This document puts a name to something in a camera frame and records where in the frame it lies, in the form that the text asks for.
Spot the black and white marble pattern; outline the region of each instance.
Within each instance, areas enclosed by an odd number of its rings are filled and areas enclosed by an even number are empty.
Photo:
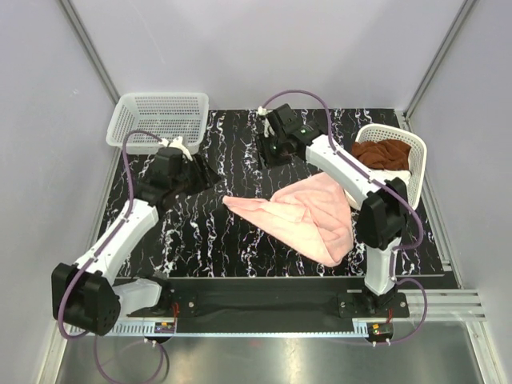
[[[323,110],[298,111],[304,120],[315,118],[326,124]],[[350,148],[358,130],[371,122],[398,126],[393,110],[332,110],[334,134]],[[356,243],[335,268],[325,267],[302,257],[222,204],[228,194],[245,198],[270,198],[284,186],[318,172],[297,160],[292,165],[258,170],[254,135],[261,133],[262,122],[255,110],[212,110],[202,142],[201,153],[222,177],[214,189],[199,195],[179,198],[135,247],[120,271],[121,277],[144,276],[159,270],[170,277],[273,277],[363,275],[365,247]],[[135,180],[144,175],[151,156],[131,156]],[[122,160],[119,161],[110,191],[101,232],[119,215],[127,200],[127,184]],[[420,202],[418,214],[425,240],[413,251],[402,253],[398,274],[441,274],[442,265],[434,236]],[[414,221],[407,227],[403,243],[411,243],[418,229]]]

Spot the pink cloth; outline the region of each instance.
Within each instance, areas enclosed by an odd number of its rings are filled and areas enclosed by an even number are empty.
[[[263,198],[222,200],[253,223],[311,260],[338,265],[352,250],[352,219],[343,188],[327,174],[316,174]]]

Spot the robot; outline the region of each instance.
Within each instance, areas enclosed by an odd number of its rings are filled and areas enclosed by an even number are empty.
[[[346,310],[345,314],[347,317],[385,318],[389,309],[406,300],[405,295],[397,292],[394,277],[394,248],[402,240],[406,209],[385,190],[363,178],[350,162],[371,177],[372,170],[340,145],[335,144],[334,151],[326,129],[316,122],[304,124],[288,104],[269,112],[266,120],[271,130],[266,126],[266,134],[257,136],[256,143],[267,167],[281,166],[292,157],[298,157],[326,172],[360,205],[355,229],[367,249],[365,289],[349,294],[353,311]],[[338,156],[337,151],[343,153],[345,159]],[[384,180],[377,175],[374,178],[407,200],[403,180]],[[114,286],[114,280],[130,252],[172,207],[176,196],[203,192],[218,180],[220,177],[204,158],[199,154],[190,155],[180,140],[159,149],[138,184],[134,200],[126,202],[119,217],[97,243],[73,265],[60,263],[54,269],[51,277],[54,318],[103,336],[120,317],[144,308],[170,308],[172,298],[165,281],[139,278]],[[78,273],[81,275],[66,296],[66,290]]]

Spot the white laundry basket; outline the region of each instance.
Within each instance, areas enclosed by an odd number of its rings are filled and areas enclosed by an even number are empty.
[[[410,145],[409,171],[410,180],[407,186],[407,200],[413,209],[418,208],[419,199],[422,195],[423,177],[425,176],[426,165],[426,144],[420,137],[393,126],[382,124],[368,124],[361,128],[356,137],[356,142],[380,142],[394,138]]]
[[[184,92],[141,92],[124,94],[115,107],[106,133],[110,146],[122,148],[132,130],[147,130],[172,140],[183,136],[191,154],[196,154],[208,119],[208,96]],[[126,144],[128,154],[155,154],[156,141],[144,134],[133,134]]]

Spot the gray floor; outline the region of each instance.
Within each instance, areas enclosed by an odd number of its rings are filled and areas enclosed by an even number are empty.
[[[411,325],[399,324],[399,333]],[[102,338],[106,362],[133,338]],[[94,367],[93,338],[70,342],[57,383],[104,383]],[[427,323],[408,342],[391,347],[348,346],[314,338],[175,338],[165,345],[170,367],[160,383],[482,383],[463,324]],[[115,380],[138,383],[154,372],[159,356],[148,345],[135,346],[106,366]]]

